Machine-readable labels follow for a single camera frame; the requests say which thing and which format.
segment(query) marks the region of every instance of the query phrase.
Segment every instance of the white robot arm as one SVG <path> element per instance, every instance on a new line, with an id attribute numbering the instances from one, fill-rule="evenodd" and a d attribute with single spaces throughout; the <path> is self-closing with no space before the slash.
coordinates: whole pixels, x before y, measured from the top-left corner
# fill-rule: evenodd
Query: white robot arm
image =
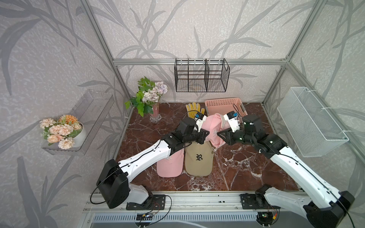
<path id="1" fill-rule="evenodd" d="M 224 117 L 237 119 L 233 112 Z M 243 121 L 243 127 L 230 121 L 231 129 L 218 132 L 218 136 L 229 145 L 251 144 L 259 153 L 281 167 L 308 194 L 307 197 L 298 198 L 297 195 L 264 185 L 256 191 L 254 197 L 247 198 L 252 200 L 246 203 L 247 208 L 253 204 L 263 208 L 268 205 L 278 206 L 307 218 L 316 228 L 337 227 L 354 202 L 354 197 L 347 191 L 340 192 L 322 179 L 279 136 L 267 135 L 259 117 L 248 115 Z"/>
<path id="2" fill-rule="evenodd" d="M 354 202 L 354 197 L 349 192 L 340 192 L 323 180 L 280 137 L 267 135 L 259 117 L 245 116 L 243 125 L 238 124 L 237 113 L 227 113 L 224 118 L 229 121 L 231 128 L 218 132 L 219 137 L 228 145 L 251 144 L 259 153 L 286 171 L 308 194 L 298 198 L 297 195 L 264 185 L 253 197 L 247 198 L 252 201 L 247 202 L 247 209 L 253 204 L 265 209 L 268 205 L 278 206 L 307 218 L 315 228 L 338 226 Z M 164 135 L 144 151 L 119 162 L 114 159 L 108 161 L 97 181 L 97 188 L 109 208 L 115 208 L 124 201 L 145 203 L 151 195 L 143 186 L 130 182 L 152 164 L 184 148 L 186 143 L 196 141 L 203 144 L 209 134 L 201 129 L 205 119 L 201 113 L 197 113 L 194 120 L 185 118 L 174 132 Z"/>

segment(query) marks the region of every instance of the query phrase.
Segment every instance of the pink baseball cap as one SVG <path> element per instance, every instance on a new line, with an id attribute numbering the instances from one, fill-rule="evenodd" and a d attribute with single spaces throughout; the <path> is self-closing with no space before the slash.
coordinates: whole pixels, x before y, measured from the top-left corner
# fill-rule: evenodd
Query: pink baseball cap
<path id="1" fill-rule="evenodd" d="M 183 172 L 184 149 L 175 152 L 170 157 L 157 162 L 157 174 L 160 177 L 177 177 Z"/>
<path id="2" fill-rule="evenodd" d="M 215 148 L 219 148 L 226 143 L 217 135 L 219 131 L 230 128 L 229 123 L 224 120 L 224 117 L 221 114 L 216 113 L 207 116 L 207 119 L 204 121 L 201 128 L 209 131 L 209 135 L 207 135 L 205 141 L 209 140 Z"/>

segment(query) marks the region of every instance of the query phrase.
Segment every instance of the white flower pot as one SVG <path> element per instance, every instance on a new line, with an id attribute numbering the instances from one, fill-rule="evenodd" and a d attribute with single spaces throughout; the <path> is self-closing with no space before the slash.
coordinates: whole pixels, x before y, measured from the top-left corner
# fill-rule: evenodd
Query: white flower pot
<path id="1" fill-rule="evenodd" d="M 72 147 L 82 146 L 87 137 L 87 132 L 84 130 L 84 125 L 82 123 L 80 123 L 80 124 L 82 125 L 82 131 L 75 138 L 73 138 L 73 140 L 75 141 L 75 144 Z"/>

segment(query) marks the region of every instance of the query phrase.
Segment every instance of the yellow glove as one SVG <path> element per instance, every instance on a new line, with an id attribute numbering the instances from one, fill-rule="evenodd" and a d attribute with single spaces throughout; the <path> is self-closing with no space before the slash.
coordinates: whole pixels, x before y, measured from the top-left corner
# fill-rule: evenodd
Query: yellow glove
<path id="1" fill-rule="evenodd" d="M 194 119 L 195 114 L 197 112 L 200 112 L 201 114 L 204 114 L 204 112 L 205 112 L 204 108 L 200 109 L 200 104 L 199 103 L 193 102 L 193 104 L 189 103 L 185 106 L 186 106 L 186 111 L 188 112 L 188 116 L 190 118 L 193 118 L 193 119 Z"/>

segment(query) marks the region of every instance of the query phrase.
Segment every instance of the marble surface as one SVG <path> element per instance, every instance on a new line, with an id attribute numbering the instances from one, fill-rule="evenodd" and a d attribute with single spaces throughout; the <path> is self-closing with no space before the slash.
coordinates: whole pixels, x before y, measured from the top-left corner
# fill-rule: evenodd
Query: marble surface
<path id="1" fill-rule="evenodd" d="M 186 103 L 161 103 L 162 119 L 157 124 L 149 116 L 141 117 L 135 109 L 119 150 L 117 161 L 131 157 L 151 146 L 164 134 L 174 130 L 186 113 Z M 248 114 L 261 117 L 266 132 L 272 129 L 260 103 L 244 103 Z M 151 191 L 228 191 L 257 190 L 264 183 L 280 190 L 297 190 L 297 185 L 279 166 L 268 160 L 251 145 L 223 145 L 215 151 L 212 173 L 195 177 L 185 171 L 174 178 L 157 175 L 156 164 L 140 173 L 133 184 L 144 185 Z"/>

